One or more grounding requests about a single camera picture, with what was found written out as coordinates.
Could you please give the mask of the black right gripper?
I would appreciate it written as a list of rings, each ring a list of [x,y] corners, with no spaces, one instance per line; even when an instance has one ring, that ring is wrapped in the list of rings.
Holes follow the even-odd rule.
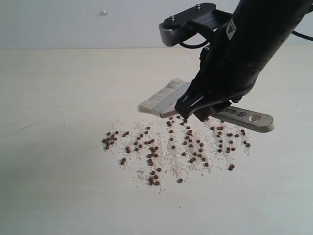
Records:
[[[201,122],[222,112],[252,88],[257,77],[255,31],[251,22],[229,22],[215,31],[200,70],[176,104],[183,118]]]

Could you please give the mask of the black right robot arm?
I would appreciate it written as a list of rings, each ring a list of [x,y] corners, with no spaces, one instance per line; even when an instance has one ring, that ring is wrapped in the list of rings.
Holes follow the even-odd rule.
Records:
[[[239,102],[259,73],[313,8],[310,0],[242,0],[232,14],[184,12],[189,26],[209,41],[209,50],[175,110],[205,120],[214,106]]]

